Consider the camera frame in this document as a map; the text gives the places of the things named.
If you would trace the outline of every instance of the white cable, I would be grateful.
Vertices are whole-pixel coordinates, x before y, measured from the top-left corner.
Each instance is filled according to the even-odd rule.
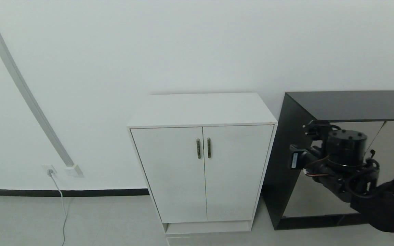
[[[54,184],[56,185],[57,190],[59,190],[59,193],[61,194],[61,198],[62,198],[62,207],[63,207],[63,212],[64,212],[64,214],[65,214],[65,221],[63,222],[63,229],[62,229],[62,232],[63,232],[63,243],[62,243],[62,246],[63,246],[63,245],[65,244],[65,224],[66,224],[66,218],[68,217],[68,214],[66,213],[66,211],[65,211],[65,205],[63,204],[63,194],[62,194],[62,191],[59,189],[58,185],[56,184],[56,181],[55,181],[54,178],[53,178],[53,173],[54,173],[53,170],[51,170],[51,169],[48,170],[48,176],[51,177],[51,179],[53,180]]]

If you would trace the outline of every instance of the electrical socket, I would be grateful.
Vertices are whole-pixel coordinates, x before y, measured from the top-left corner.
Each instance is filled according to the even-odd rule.
[[[53,170],[53,173],[57,173],[57,171],[54,169],[53,165],[42,165],[42,169],[45,171],[45,173],[48,175],[48,169]]]
[[[73,165],[72,167],[66,167],[64,170],[65,173],[70,177],[83,177],[83,172],[77,164]]]

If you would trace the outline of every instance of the gray tile floor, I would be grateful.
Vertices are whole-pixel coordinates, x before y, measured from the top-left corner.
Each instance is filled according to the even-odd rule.
[[[149,196],[65,198],[65,246],[167,246]],[[60,198],[0,196],[0,246],[60,246]],[[394,234],[369,225],[274,231],[263,202],[251,232],[180,237],[189,246],[394,246]]]

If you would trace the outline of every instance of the metal handle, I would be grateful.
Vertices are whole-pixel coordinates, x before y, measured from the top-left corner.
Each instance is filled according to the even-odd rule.
[[[200,139],[197,138],[197,158],[201,159],[200,154]]]
[[[208,137],[208,158],[211,158],[211,139]]]

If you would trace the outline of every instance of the sticker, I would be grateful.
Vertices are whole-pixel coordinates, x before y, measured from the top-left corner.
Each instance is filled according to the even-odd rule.
[[[291,161],[291,168],[296,168],[296,165],[297,165],[297,155],[298,155],[298,153],[294,153],[294,154],[293,154],[293,159],[292,159],[292,161]]]

